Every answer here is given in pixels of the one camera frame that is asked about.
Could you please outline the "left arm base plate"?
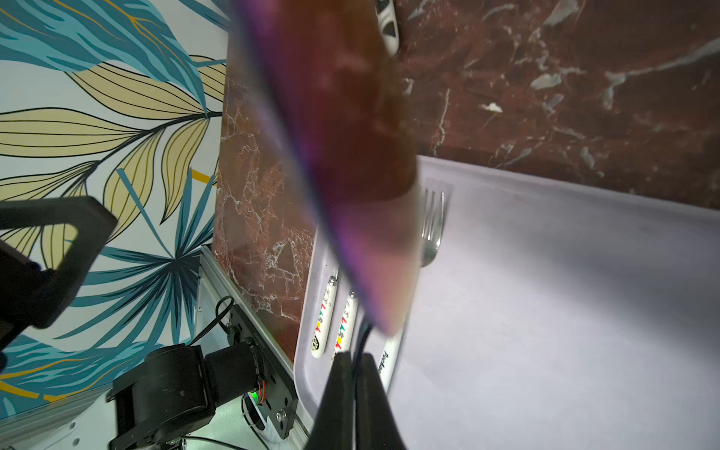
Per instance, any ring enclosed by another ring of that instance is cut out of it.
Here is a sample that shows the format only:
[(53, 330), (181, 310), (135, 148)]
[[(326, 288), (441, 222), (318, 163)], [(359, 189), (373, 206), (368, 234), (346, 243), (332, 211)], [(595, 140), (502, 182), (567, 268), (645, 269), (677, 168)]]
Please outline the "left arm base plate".
[(296, 423), (298, 398), (283, 354), (240, 305), (232, 305), (225, 319), (229, 346), (244, 352), (240, 380), (241, 388), (247, 389), (243, 394), (249, 395), (265, 427), (287, 441)]

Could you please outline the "iridescent spoon blue handle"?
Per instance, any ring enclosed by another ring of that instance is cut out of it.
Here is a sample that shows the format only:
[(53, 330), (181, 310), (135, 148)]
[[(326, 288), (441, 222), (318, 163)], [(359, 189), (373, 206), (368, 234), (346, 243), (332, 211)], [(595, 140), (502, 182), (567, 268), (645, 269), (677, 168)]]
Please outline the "iridescent spoon blue handle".
[(401, 331), (416, 289), (421, 189), (407, 99), (369, 1), (234, 1), (249, 101), (359, 295)]

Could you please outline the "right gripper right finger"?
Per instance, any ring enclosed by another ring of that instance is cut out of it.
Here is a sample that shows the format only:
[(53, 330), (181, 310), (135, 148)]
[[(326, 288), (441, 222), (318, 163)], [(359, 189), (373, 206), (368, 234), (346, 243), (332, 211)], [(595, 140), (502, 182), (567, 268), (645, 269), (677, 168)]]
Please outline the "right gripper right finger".
[(373, 356), (362, 354), (356, 362), (355, 448), (406, 449)]

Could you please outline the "cartoon handle spoon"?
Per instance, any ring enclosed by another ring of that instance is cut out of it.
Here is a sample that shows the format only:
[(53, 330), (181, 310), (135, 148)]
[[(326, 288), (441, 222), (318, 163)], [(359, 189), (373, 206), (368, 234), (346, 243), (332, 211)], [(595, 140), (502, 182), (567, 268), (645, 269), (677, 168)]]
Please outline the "cartoon handle spoon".
[(357, 295), (354, 291), (350, 291), (341, 316), (339, 332), (337, 332), (334, 356), (351, 350), (358, 307)]

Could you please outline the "white handle fork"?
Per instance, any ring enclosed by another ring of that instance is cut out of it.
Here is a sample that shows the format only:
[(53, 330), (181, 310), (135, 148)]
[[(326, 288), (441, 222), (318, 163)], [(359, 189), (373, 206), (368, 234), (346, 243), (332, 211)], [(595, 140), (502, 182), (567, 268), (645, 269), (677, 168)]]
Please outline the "white handle fork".
[[(444, 222), (446, 221), (446, 209), (451, 186), (439, 179), (427, 178), (424, 181), (423, 187), (425, 188), (425, 194), (421, 229), (423, 246), (420, 266), (426, 267), (434, 262), (442, 244)], [(390, 390), (395, 370), (399, 362), (404, 332), (407, 330), (408, 323), (409, 317), (406, 317), (403, 323), (403, 328), (399, 331), (399, 333), (397, 333), (397, 335), (387, 339), (384, 343), (384, 348), (382, 349), (381, 361), (378, 365), (378, 373), (386, 393)]]

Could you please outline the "cartoon handle fork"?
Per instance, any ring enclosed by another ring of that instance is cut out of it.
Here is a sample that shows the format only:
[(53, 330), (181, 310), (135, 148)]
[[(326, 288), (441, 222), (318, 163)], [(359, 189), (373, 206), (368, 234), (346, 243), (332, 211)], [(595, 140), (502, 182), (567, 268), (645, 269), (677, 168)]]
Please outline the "cartoon handle fork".
[(314, 358), (322, 357), (326, 351), (338, 288), (339, 268), (335, 267), (325, 287), (324, 296), (322, 297), (313, 333), (313, 339), (311, 341), (311, 355)]

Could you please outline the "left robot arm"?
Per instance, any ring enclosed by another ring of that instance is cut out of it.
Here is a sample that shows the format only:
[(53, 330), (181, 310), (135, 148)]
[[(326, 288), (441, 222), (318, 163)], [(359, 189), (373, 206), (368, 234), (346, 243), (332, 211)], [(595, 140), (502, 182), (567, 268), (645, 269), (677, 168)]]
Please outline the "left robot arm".
[[(116, 217), (92, 197), (8, 201), (2, 230), (69, 225), (77, 232), (56, 269), (41, 269), (8, 244), (1, 246), (1, 346), (28, 327), (44, 329), (71, 304), (116, 228)], [(179, 449), (217, 408), (258, 384), (259, 353), (247, 343), (204, 355), (197, 345), (152, 352), (122, 375), (99, 405), (56, 448)]]

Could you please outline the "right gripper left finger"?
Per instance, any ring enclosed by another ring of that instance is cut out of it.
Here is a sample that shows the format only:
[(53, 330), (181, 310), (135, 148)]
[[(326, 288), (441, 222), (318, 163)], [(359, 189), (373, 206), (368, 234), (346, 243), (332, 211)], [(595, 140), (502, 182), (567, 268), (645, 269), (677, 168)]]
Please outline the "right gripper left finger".
[(337, 354), (305, 450), (346, 450), (354, 446), (354, 364)]

